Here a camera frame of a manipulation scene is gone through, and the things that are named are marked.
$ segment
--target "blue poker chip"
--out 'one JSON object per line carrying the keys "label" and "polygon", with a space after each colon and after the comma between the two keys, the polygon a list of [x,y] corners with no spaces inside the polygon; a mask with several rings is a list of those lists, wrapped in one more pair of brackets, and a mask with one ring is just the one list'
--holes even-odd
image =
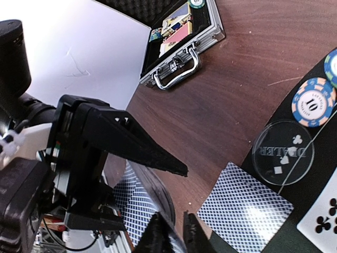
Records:
{"label": "blue poker chip", "polygon": [[325,58],[324,71],[331,84],[337,87],[337,49]]}
{"label": "blue poker chip", "polygon": [[305,87],[307,85],[322,86],[327,92],[331,94],[331,98],[333,102],[336,101],[336,90],[332,86],[331,82],[329,82],[328,80],[321,78],[321,77],[311,78],[311,79],[308,79],[306,82],[304,82],[300,88]]}
{"label": "blue poker chip", "polygon": [[305,127],[319,127],[331,116],[335,104],[333,92],[325,89],[325,85],[320,85],[320,82],[320,77],[305,81],[293,98],[293,115]]}

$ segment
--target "white cable tie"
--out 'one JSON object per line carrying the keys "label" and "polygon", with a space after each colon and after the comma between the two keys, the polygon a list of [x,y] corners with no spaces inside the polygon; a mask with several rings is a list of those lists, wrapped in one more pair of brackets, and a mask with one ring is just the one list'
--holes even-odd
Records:
{"label": "white cable tie", "polygon": [[24,134],[19,134],[17,132],[15,132],[14,130],[8,130],[6,132],[6,135],[10,135],[13,137],[13,141],[15,142],[15,144],[17,144],[18,146],[22,146],[25,142],[25,135]]}
{"label": "white cable tie", "polygon": [[1,154],[0,154],[0,163],[3,163],[4,159],[5,159],[5,152],[1,152]]}
{"label": "white cable tie", "polygon": [[3,169],[4,169],[4,160],[0,155],[0,170],[3,170]]}
{"label": "white cable tie", "polygon": [[2,150],[4,151],[4,147],[7,145],[8,143],[4,140],[4,139],[0,139],[0,145],[2,146]]}
{"label": "white cable tie", "polygon": [[6,156],[12,157],[13,155],[15,155],[17,151],[17,145],[13,142],[10,142],[3,147],[3,150]]}

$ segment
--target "foam lining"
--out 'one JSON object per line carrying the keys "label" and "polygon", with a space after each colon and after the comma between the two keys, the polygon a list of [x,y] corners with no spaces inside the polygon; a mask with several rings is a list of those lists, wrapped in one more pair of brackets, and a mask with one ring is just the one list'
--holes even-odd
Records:
{"label": "foam lining", "polygon": [[[172,12],[185,4],[187,0],[96,0],[104,5],[107,5],[141,23],[149,26],[151,29],[156,29],[162,26],[163,20]],[[160,46],[162,40],[150,42],[147,44],[145,60],[141,77],[145,76],[158,64],[169,57],[172,52],[179,49],[193,37],[198,35],[204,29],[211,25],[210,15],[207,4],[200,9],[192,10],[193,33],[177,43],[170,51],[159,58]]]}

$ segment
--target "clubs card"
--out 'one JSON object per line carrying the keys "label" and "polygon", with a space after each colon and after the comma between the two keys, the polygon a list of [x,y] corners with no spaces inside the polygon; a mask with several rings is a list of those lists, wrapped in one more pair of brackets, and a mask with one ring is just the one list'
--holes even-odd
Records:
{"label": "clubs card", "polygon": [[230,162],[197,214],[239,253],[257,253],[292,210],[291,203]]}
{"label": "clubs card", "polygon": [[297,229],[322,252],[337,253],[337,169]]}

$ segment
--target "poker chip case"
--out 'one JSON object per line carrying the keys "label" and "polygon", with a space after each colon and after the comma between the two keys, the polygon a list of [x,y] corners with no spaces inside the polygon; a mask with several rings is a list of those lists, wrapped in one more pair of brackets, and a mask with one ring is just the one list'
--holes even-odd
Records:
{"label": "poker chip case", "polygon": [[[163,20],[174,13],[187,0],[96,0],[153,29],[160,28]],[[200,8],[192,8],[193,31],[160,56],[162,41],[148,42],[140,76],[140,84],[158,86],[167,90],[201,66],[199,54],[218,41],[225,39],[225,31],[215,0],[203,0]],[[192,61],[192,68],[187,63]]]}

